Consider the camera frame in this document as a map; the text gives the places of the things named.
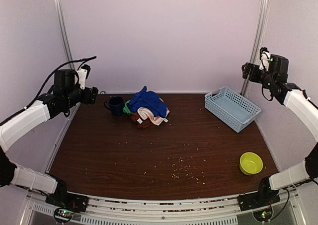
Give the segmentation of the blue towel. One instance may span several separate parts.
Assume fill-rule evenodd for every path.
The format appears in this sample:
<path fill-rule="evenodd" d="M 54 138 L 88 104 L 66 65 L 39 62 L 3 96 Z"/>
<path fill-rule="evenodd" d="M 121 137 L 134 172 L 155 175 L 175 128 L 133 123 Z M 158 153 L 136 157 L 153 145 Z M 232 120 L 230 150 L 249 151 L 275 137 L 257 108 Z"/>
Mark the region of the blue towel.
<path fill-rule="evenodd" d="M 134 94 L 127 107 L 131 112 L 137 112 L 141 107 L 147 108 L 155 117 L 165 118 L 167 115 L 167 105 L 155 92 L 148 91 L 146 86 Z"/>

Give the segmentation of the dark blue mug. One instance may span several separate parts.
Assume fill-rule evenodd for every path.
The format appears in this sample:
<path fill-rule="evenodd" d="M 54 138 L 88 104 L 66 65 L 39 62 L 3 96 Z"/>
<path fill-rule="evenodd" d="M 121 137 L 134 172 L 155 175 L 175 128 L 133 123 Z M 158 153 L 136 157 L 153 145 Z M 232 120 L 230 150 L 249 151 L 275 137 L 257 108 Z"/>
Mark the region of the dark blue mug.
<path fill-rule="evenodd" d="M 104 102 L 104 107 L 108 109 L 113 116 L 122 116 L 124 108 L 124 99 L 120 96 L 114 96 Z"/>

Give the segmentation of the left aluminium frame post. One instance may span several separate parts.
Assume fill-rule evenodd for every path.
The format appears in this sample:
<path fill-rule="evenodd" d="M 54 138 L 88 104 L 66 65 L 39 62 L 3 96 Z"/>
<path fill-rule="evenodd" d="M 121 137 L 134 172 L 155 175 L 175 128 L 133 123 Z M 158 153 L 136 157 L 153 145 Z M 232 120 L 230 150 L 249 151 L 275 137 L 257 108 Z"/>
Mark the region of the left aluminium frame post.
<path fill-rule="evenodd" d="M 54 1 L 56 13 L 57 13 L 64 53 L 65 53 L 67 61 L 71 61 L 73 60 L 73 57 L 72 57 L 72 52 L 71 52 L 71 48 L 69 44 L 69 39 L 67 36 L 67 29 L 66 29 L 66 24 L 64 19 L 62 0 L 53 0 L 53 1 Z"/>

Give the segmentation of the aluminium frame post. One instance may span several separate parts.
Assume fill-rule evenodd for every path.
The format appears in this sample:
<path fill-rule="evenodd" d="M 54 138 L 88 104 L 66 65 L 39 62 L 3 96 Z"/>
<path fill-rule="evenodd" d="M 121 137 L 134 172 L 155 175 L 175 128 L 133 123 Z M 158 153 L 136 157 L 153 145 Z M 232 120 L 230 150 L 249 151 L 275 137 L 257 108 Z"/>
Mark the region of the aluminium frame post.
<path fill-rule="evenodd" d="M 261 43 L 267 27 L 269 9 L 270 0 L 261 0 L 255 38 L 249 59 L 249 62 L 252 64 L 256 64 L 258 62 L 259 49 L 261 47 Z"/>
<path fill-rule="evenodd" d="M 73 60 L 73 57 L 72 57 L 72 52 L 71 52 L 71 48 L 69 44 L 69 39 L 67 36 L 67 29 L 66 29 L 66 24 L 64 19 L 62 0 L 53 0 L 53 1 L 54 1 L 56 13 L 57 13 L 64 53 L 65 53 L 67 61 L 71 61 Z"/>

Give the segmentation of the green rolled towel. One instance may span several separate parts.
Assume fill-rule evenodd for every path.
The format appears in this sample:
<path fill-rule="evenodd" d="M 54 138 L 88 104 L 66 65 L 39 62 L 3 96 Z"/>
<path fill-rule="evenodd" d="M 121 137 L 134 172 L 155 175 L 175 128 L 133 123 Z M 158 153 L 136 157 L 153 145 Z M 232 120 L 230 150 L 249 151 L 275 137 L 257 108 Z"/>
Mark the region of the green rolled towel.
<path fill-rule="evenodd" d="M 124 104 L 124 107 L 123 107 L 123 113 L 127 114 L 127 115 L 130 115 L 132 113 L 131 110 L 128 107 L 129 102 L 130 102 L 129 100 L 126 101 L 125 104 Z"/>

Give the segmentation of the orange patterned rolled towel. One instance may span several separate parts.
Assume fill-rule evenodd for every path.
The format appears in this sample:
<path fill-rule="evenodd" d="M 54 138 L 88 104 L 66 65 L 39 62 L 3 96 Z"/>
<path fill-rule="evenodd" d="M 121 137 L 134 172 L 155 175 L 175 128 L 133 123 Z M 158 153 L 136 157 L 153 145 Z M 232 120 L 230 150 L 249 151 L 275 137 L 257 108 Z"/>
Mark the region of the orange patterned rolled towel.
<path fill-rule="evenodd" d="M 155 116 L 150 109 L 145 107 L 140 107 L 137 110 L 137 113 L 139 114 L 141 119 L 143 120 L 149 119 L 156 126 L 159 126 L 162 122 L 165 122 L 165 123 L 168 122 L 167 118 L 163 118 L 161 116 Z"/>

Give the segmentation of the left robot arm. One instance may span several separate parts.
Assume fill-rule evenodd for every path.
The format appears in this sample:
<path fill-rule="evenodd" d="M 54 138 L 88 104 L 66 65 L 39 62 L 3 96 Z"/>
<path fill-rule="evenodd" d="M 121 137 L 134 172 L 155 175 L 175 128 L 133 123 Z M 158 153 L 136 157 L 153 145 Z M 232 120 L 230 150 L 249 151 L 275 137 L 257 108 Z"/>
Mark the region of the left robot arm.
<path fill-rule="evenodd" d="M 6 152 L 20 138 L 37 126 L 63 113 L 69 117 L 70 110 L 79 103 L 94 104 L 98 94 L 96 87 L 88 88 L 85 81 L 90 66 L 85 64 L 78 70 L 63 69 L 54 72 L 54 84 L 47 93 L 36 96 L 30 105 L 0 125 L 0 185 L 17 185 L 30 190 L 52 194 L 60 207 L 71 203 L 71 195 L 60 182 L 48 174 L 13 163 Z"/>

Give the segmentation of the front aluminium rail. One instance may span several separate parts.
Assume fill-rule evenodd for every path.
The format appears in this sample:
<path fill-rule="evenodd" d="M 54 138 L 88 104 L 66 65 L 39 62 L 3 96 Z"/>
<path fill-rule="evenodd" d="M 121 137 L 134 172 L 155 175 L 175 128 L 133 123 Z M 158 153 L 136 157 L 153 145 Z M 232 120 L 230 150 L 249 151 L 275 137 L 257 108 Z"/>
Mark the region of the front aluminium rail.
<path fill-rule="evenodd" d="M 86 211 L 71 214 L 68 225 L 305 225 L 295 189 L 279 202 L 242 211 L 238 195 L 189 200 L 126 200 L 89 196 Z"/>

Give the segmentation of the light blue plastic basket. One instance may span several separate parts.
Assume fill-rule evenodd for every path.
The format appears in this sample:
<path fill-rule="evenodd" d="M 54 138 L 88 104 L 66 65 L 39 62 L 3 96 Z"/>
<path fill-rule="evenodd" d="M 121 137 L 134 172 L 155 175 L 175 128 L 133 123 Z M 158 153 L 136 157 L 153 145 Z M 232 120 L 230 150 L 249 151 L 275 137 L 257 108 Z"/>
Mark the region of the light blue plastic basket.
<path fill-rule="evenodd" d="M 241 132 L 261 112 L 261 108 L 229 87 L 205 94 L 205 108 L 236 133 Z"/>

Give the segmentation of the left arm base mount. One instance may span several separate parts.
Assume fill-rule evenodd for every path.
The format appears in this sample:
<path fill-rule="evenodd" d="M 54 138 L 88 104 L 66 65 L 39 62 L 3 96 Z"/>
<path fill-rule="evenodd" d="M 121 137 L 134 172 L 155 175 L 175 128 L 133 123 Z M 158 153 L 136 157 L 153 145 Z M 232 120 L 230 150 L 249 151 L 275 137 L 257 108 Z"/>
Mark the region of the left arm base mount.
<path fill-rule="evenodd" d="M 87 209 L 89 198 L 84 195 L 67 193 L 62 199 L 58 195 L 41 193 L 46 197 L 45 202 L 54 205 L 57 208 L 53 211 L 53 218 L 59 224 L 70 222 L 75 214 L 85 212 Z"/>

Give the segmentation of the right aluminium frame post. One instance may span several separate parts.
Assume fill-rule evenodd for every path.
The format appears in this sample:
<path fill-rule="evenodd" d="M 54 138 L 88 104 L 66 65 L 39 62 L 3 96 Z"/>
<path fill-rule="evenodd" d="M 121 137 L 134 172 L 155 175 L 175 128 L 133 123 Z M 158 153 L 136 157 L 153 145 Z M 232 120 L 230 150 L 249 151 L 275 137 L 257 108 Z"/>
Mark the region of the right aluminium frame post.
<path fill-rule="evenodd" d="M 249 59 L 249 62 L 252 64 L 256 64 L 258 62 L 259 49 L 261 47 L 261 43 L 267 27 L 269 9 L 270 0 L 261 0 L 255 38 Z"/>

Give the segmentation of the brown rolled towel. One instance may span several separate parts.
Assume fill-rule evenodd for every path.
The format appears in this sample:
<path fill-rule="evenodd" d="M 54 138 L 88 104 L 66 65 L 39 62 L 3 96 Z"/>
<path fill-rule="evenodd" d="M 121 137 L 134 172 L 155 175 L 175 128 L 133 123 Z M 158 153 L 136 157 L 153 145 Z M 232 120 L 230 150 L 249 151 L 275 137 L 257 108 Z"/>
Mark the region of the brown rolled towel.
<path fill-rule="evenodd" d="M 137 112 L 130 113 L 129 118 L 137 125 L 139 129 L 146 129 L 152 125 L 150 119 L 142 119 Z"/>

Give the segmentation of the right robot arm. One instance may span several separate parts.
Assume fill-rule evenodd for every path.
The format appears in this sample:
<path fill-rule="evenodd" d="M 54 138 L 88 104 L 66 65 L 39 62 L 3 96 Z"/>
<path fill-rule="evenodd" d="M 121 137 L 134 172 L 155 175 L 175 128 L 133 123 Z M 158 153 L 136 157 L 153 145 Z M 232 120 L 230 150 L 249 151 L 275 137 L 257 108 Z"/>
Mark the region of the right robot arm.
<path fill-rule="evenodd" d="M 270 99 L 276 99 L 281 105 L 292 111 L 307 127 L 315 141 L 318 140 L 318 107 L 310 100 L 305 90 L 295 83 L 288 83 L 289 60 L 283 56 L 262 52 L 261 65 L 245 63 L 242 65 L 242 77 L 259 83 L 262 89 L 268 89 Z M 300 163 L 288 169 L 263 178 L 255 193 L 255 202 L 265 206 L 280 189 L 291 185 L 314 181 L 318 177 L 318 146 Z"/>

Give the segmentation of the yellow-green bowl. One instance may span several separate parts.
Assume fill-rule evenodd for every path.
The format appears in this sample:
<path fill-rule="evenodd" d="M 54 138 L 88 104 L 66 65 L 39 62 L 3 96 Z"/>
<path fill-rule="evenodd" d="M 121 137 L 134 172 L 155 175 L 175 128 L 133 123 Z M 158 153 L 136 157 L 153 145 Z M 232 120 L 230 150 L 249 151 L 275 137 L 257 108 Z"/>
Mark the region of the yellow-green bowl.
<path fill-rule="evenodd" d="M 245 175 L 255 175 L 262 171 L 263 161 L 259 155 L 253 152 L 245 152 L 240 156 L 239 168 Z"/>

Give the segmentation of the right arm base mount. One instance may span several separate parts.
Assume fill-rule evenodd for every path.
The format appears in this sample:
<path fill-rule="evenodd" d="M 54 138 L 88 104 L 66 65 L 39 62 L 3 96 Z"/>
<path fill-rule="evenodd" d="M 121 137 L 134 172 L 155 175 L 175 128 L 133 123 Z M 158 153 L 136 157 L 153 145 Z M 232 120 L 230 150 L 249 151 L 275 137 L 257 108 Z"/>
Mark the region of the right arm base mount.
<path fill-rule="evenodd" d="M 240 210 L 252 210 L 253 217 L 261 223 L 269 222 L 274 218 L 273 205 L 278 202 L 280 197 L 277 194 L 265 199 L 260 199 L 257 192 L 241 193 L 238 196 Z"/>

